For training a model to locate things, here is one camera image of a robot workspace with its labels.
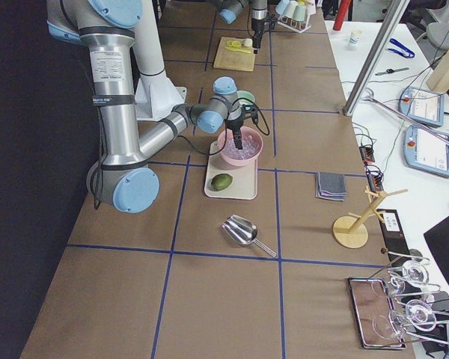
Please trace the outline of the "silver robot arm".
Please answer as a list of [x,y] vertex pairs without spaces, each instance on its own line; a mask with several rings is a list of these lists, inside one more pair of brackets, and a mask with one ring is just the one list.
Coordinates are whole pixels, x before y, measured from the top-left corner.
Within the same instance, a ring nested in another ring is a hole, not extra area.
[[147,209],[159,193],[149,159],[191,125],[207,133],[224,127],[240,144],[244,110],[234,80],[217,79],[208,103],[186,104],[167,77],[150,1],[48,1],[47,13],[55,39],[89,50],[100,128],[87,177],[95,204]]
[[231,24],[249,6],[249,14],[251,15],[250,38],[252,40],[252,48],[254,54],[257,54],[261,47],[261,41],[265,32],[265,24],[269,23],[268,3],[267,1],[243,1],[243,0],[211,0],[208,1],[219,13],[220,17],[227,23]]

